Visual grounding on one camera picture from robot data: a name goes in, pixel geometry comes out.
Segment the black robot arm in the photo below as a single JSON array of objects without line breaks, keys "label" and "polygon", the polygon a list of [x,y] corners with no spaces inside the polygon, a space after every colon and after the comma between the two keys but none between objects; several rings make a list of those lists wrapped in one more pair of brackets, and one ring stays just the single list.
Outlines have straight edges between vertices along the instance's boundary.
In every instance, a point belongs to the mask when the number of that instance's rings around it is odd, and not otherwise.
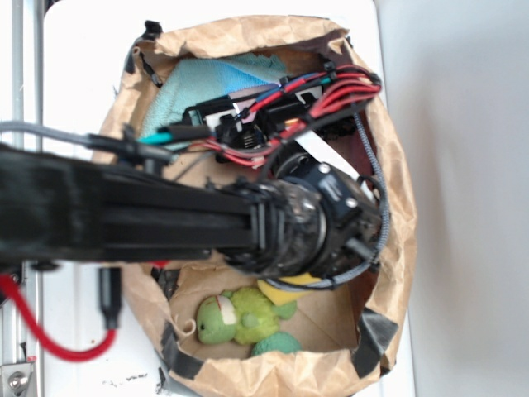
[{"label": "black robot arm", "polygon": [[387,241],[388,199],[361,177],[297,153],[273,179],[203,189],[159,172],[1,149],[1,271],[23,261],[205,259],[282,287],[330,289],[369,269]]}]

